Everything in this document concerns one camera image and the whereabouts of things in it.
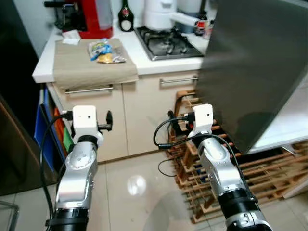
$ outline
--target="white shelf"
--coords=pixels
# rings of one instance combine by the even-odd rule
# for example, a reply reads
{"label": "white shelf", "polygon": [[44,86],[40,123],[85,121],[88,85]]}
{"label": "white shelf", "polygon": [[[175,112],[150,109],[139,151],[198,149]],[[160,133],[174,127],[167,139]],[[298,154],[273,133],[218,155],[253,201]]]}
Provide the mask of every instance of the white shelf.
{"label": "white shelf", "polygon": [[294,91],[249,153],[256,153],[308,139],[307,78]]}

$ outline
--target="bottle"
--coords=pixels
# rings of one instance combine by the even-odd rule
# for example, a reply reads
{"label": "bottle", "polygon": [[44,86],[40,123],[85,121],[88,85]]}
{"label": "bottle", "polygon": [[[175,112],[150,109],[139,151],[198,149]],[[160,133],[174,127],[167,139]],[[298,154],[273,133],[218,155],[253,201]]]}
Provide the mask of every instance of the bottle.
{"label": "bottle", "polygon": [[205,28],[207,26],[207,16],[206,11],[200,13],[199,21],[196,22],[196,26],[194,28],[194,34],[197,36],[202,36],[205,32]]}
{"label": "bottle", "polygon": [[132,31],[134,24],[134,14],[128,6],[128,0],[123,0],[122,8],[117,15],[119,18],[119,26],[122,31]]}
{"label": "bottle", "polygon": [[208,25],[207,29],[205,30],[205,33],[203,34],[203,38],[210,39],[213,27],[214,27],[214,20],[211,20],[210,24]]}

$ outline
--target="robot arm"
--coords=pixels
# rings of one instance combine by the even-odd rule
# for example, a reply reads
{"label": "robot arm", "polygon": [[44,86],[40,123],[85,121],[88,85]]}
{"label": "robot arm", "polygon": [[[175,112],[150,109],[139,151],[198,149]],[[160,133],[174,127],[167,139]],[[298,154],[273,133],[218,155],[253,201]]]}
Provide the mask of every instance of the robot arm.
{"label": "robot arm", "polygon": [[112,115],[107,124],[98,126],[94,106],[73,108],[75,146],[65,160],[66,171],[56,194],[55,212],[46,226],[52,231],[85,231],[91,205],[93,178],[97,172],[97,148],[103,143],[101,129],[112,129]]}
{"label": "robot arm", "polygon": [[212,105],[195,106],[193,115],[190,115],[190,118],[194,117],[193,129],[188,138],[198,148],[201,164],[208,173],[213,194],[226,219],[227,231],[272,231],[257,200],[243,182],[237,167],[232,164],[228,149],[216,138],[202,136],[211,134]]}

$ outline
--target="kitchen cabinet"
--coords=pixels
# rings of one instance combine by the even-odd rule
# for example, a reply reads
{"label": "kitchen cabinet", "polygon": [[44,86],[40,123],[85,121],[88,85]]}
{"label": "kitchen cabinet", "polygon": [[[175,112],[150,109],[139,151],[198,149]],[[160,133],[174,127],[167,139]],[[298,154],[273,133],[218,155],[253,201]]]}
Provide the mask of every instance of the kitchen cabinet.
{"label": "kitchen cabinet", "polygon": [[[134,83],[123,84],[128,154],[157,150],[153,133],[168,119],[168,110],[174,110],[176,93],[195,87],[197,71],[163,73],[139,76]],[[167,127],[157,134],[158,142],[167,141]]]}
{"label": "kitchen cabinet", "polygon": [[112,112],[112,131],[103,131],[104,142],[102,147],[98,149],[98,162],[128,155],[122,86],[120,84],[113,85],[113,88],[108,90],[71,94],[66,94],[65,90],[60,89],[56,84],[52,85],[63,110],[72,110],[75,105],[94,105],[99,124],[106,123],[108,110]]}

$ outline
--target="white wall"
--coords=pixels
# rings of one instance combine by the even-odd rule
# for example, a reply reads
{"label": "white wall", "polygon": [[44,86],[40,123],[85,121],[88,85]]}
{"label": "white wall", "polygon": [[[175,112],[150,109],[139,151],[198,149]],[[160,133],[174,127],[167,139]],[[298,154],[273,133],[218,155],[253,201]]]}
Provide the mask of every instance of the white wall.
{"label": "white wall", "polygon": [[13,0],[38,57],[53,28],[54,10],[45,8],[43,0]]}

